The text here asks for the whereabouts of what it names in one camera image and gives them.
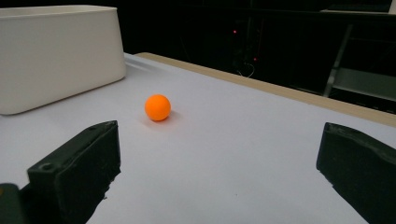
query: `orange ball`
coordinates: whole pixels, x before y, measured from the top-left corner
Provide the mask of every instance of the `orange ball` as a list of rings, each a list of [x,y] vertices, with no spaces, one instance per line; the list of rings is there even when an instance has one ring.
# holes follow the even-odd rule
[[[154,121],[163,120],[171,113],[171,103],[166,96],[154,94],[147,99],[145,111],[150,119]]]

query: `white container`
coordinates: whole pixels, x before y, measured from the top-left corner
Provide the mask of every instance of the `white container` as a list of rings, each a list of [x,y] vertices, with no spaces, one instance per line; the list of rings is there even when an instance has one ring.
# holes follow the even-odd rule
[[[115,7],[0,8],[0,114],[46,105],[125,74]]]

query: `ping pong ball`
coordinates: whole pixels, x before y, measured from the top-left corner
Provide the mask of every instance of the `ping pong ball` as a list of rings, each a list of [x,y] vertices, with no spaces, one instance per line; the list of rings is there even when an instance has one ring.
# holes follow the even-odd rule
[[[154,94],[146,100],[145,111],[150,119],[160,121],[166,119],[171,113],[171,103],[166,96]]]

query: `dark background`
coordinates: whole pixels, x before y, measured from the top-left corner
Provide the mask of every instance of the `dark background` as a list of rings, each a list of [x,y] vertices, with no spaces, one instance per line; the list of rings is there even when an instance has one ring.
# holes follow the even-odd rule
[[[0,7],[97,5],[118,9],[124,51],[181,61],[321,95],[346,28],[354,24],[342,65],[395,76],[396,20],[328,16],[338,5],[390,5],[389,0],[13,1]],[[332,97],[384,111],[391,102]],[[378,102],[387,106],[378,106]]]

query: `plastic storage box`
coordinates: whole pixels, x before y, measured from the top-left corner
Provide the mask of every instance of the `plastic storage box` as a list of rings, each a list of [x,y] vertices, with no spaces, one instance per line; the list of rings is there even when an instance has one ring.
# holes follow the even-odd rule
[[[115,7],[0,8],[0,114],[21,113],[125,77]]]

